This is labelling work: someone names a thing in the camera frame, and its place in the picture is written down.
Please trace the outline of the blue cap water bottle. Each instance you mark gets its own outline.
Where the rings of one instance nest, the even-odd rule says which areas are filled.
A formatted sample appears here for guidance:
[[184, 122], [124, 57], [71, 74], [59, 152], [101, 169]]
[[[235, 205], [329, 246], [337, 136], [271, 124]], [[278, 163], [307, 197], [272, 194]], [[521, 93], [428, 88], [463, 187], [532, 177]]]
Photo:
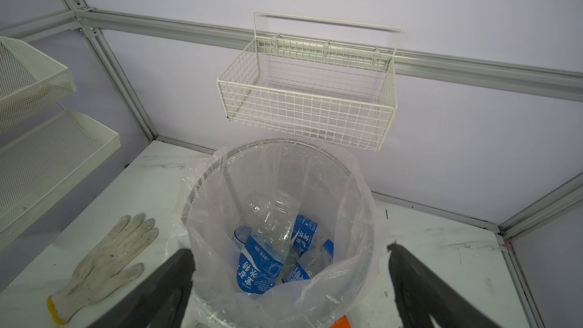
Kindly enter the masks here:
[[288, 283], [314, 278], [332, 264], [333, 252], [334, 244], [328, 239], [320, 247], [303, 254], [290, 272], [283, 277], [282, 282]]

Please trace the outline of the blue label water bottle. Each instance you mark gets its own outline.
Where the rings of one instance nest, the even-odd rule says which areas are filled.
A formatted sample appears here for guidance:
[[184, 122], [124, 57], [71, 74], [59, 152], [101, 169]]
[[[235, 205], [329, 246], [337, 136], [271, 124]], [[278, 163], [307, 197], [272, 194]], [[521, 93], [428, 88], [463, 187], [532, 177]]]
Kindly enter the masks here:
[[242, 251], [247, 243], [247, 239], [252, 233], [252, 228], [250, 226], [240, 225], [233, 232], [232, 241], [238, 250]]

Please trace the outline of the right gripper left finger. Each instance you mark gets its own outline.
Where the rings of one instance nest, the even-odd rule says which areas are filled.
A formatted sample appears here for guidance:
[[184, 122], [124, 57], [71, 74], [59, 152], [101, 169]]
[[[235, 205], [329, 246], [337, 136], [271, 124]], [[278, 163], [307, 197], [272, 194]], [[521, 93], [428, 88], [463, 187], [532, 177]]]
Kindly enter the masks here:
[[193, 286], [194, 255], [174, 253], [92, 327], [180, 327]]

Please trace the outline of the crushed blue label bottle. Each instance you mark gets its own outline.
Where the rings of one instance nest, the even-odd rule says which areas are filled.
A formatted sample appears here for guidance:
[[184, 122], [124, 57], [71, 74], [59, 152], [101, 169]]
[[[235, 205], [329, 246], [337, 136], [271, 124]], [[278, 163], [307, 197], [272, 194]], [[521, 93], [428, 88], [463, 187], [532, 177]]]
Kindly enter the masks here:
[[247, 294], [262, 295], [276, 285], [291, 246], [299, 201], [283, 191], [252, 194], [245, 226], [253, 230], [240, 252], [237, 284]]

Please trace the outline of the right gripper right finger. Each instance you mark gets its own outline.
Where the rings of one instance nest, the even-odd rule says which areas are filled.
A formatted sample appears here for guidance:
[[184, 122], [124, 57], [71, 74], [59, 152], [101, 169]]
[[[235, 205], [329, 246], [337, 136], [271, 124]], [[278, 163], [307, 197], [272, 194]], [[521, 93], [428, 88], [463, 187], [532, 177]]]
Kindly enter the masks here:
[[392, 243], [388, 270], [404, 327], [497, 327], [404, 246]]

